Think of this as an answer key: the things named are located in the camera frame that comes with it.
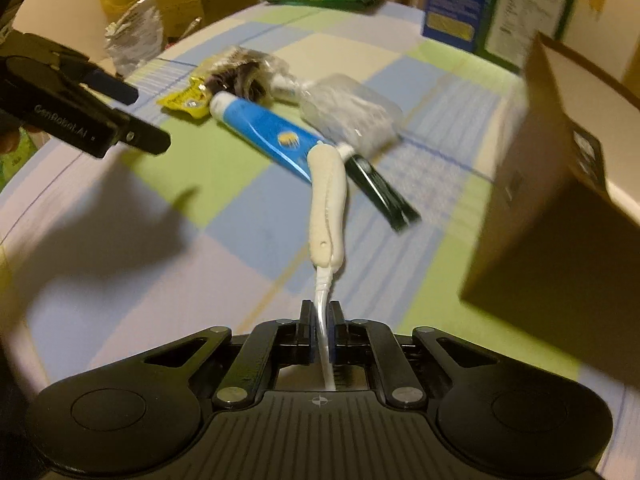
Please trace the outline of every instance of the table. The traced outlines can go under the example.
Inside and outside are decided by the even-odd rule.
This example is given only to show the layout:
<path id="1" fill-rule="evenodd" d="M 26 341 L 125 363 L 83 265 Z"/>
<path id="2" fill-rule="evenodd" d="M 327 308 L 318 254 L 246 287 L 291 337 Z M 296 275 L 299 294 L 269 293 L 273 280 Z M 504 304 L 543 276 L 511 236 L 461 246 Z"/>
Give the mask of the table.
<path id="1" fill-rule="evenodd" d="M 303 78 L 345 73 L 395 101 L 404 142 L 377 167 L 422 214 L 395 234 L 351 189 L 347 263 L 332 298 L 346 317 L 396 332 L 431 325 L 596 390 L 616 421 L 599 471 L 640 478 L 640 397 L 458 300 L 491 187 L 505 96 L 519 79 L 420 36 L 423 13 L 375 15 L 256 6 L 215 23 L 137 71 L 127 107 L 172 134 L 152 157 L 119 146 L 98 161 L 56 140 L 0 194 L 7 353 L 26 386 L 47 384 L 207 326 L 244 333 L 297 317 L 312 298 L 310 187 L 213 120 L 165 115 L 158 96 L 201 60 L 240 44 Z M 302 124 L 297 109 L 274 110 Z"/>

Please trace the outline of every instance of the white cap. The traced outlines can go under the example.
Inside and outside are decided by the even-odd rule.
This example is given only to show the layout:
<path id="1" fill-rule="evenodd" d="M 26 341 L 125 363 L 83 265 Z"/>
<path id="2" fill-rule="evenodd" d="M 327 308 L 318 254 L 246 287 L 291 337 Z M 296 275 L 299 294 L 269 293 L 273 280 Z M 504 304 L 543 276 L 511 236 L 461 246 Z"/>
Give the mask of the white cap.
<path id="1" fill-rule="evenodd" d="M 228 106 L 237 101 L 239 98 L 229 92 L 218 92 L 211 99 L 211 103 L 209 104 L 209 111 L 211 112 L 211 116 L 222 120 L 222 116 L 225 114 L 225 110 Z"/>

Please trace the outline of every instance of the white plastic handle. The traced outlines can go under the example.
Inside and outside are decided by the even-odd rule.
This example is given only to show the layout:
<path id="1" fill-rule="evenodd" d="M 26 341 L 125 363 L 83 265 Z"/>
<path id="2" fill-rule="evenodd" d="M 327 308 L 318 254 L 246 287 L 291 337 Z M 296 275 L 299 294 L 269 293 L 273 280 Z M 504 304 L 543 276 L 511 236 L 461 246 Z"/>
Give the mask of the white plastic handle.
<path id="1" fill-rule="evenodd" d="M 306 157 L 311 171 L 312 199 L 309 252 L 316 267 L 334 272 L 344 260 L 342 217 L 347 198 L 347 174 L 338 150 L 316 144 Z"/>

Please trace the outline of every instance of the metal screw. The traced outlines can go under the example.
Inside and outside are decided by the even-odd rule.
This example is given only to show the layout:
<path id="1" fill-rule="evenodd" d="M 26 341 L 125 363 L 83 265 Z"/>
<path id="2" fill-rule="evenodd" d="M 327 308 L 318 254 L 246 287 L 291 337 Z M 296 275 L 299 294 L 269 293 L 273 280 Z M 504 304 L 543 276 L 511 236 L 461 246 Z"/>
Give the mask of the metal screw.
<path id="1" fill-rule="evenodd" d="M 248 393 L 244 388 L 238 388 L 237 386 L 228 386 L 226 388 L 222 388 L 218 393 L 216 393 L 217 398 L 222 402 L 228 402 L 229 404 L 235 404 L 236 402 L 245 400 L 247 395 Z"/>
<path id="2" fill-rule="evenodd" d="M 391 396 L 395 400 L 398 400 L 403 404 L 411 404 L 412 402 L 418 402 L 419 400 L 422 399 L 423 395 L 424 394 L 418 388 L 414 388 L 413 386 L 402 386 L 400 388 L 396 388 L 391 393 Z"/>

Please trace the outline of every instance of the yellow packet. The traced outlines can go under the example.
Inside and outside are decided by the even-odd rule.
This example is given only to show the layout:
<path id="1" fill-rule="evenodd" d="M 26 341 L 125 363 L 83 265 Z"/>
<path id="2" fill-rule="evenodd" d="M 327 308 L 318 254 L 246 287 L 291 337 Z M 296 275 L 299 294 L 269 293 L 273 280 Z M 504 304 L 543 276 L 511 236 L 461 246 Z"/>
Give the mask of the yellow packet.
<path id="1" fill-rule="evenodd" d="M 187 112 L 194 119 L 204 119 L 209 115 L 212 94 L 203 77 L 190 77 L 189 81 L 187 88 L 158 99 L 158 104 L 169 110 Z"/>

